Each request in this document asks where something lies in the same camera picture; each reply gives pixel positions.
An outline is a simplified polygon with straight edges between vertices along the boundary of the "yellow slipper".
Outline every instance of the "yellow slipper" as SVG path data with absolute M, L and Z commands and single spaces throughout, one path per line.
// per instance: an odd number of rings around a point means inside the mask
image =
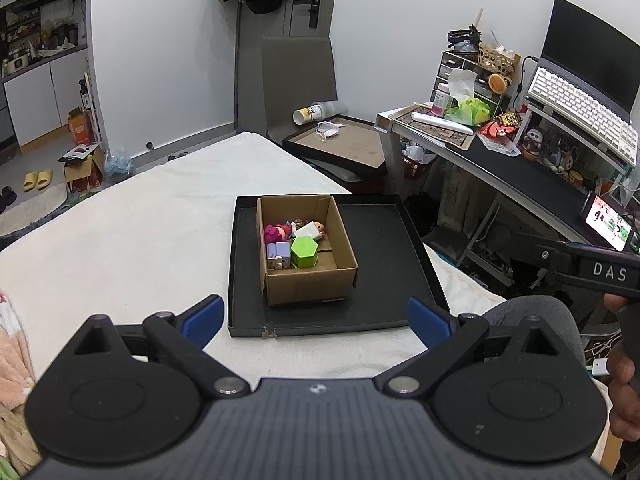
M 38 189 L 44 189 L 51 184 L 51 177 L 53 176 L 53 170 L 44 170 L 38 174 Z
M 36 187 L 37 179 L 38 179 L 37 171 L 31 171 L 31 173 L 27 173 L 24 176 L 24 184 L 22 184 L 22 189 L 25 191 L 31 191 L 34 187 Z

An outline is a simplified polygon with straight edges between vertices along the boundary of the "white blanket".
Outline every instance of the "white blanket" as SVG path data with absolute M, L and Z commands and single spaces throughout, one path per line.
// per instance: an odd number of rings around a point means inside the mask
M 236 196 L 346 192 L 256 134 L 241 134 L 110 187 L 0 253 L 0 289 L 39 376 L 91 314 L 139 323 L 226 298 Z M 502 301 L 429 250 L 454 314 Z M 327 336 L 231 338 L 206 351 L 253 386 L 263 376 L 366 377 L 424 350 L 407 328 Z

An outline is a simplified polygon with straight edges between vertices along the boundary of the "finger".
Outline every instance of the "finger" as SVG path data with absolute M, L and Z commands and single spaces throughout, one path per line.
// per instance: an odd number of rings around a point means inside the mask
M 604 306 L 615 313 L 627 304 L 627 299 L 613 294 L 605 294 L 603 302 Z
M 611 433 L 622 440 L 635 442 L 640 439 L 640 428 L 629 424 L 618 414 L 615 408 L 609 413 L 609 424 Z
M 640 427 L 640 397 L 631 386 L 611 381 L 609 398 L 618 415 L 629 424 Z
M 609 352 L 607 371 L 619 383 L 628 383 L 636 373 L 634 362 L 626 355 L 624 343 L 617 343 Z

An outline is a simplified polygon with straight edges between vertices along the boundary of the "phone screen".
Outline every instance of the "phone screen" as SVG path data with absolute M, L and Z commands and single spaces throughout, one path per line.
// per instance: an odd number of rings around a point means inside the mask
M 593 200 L 586 222 L 615 250 L 623 251 L 625 249 L 626 240 L 631 234 L 631 225 L 597 195 Z

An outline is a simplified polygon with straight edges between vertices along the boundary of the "door lock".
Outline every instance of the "door lock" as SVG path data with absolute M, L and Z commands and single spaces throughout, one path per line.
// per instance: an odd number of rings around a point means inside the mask
M 320 0 L 294 0 L 294 5 L 309 6 L 309 28 L 318 28 L 318 16 L 320 14 Z

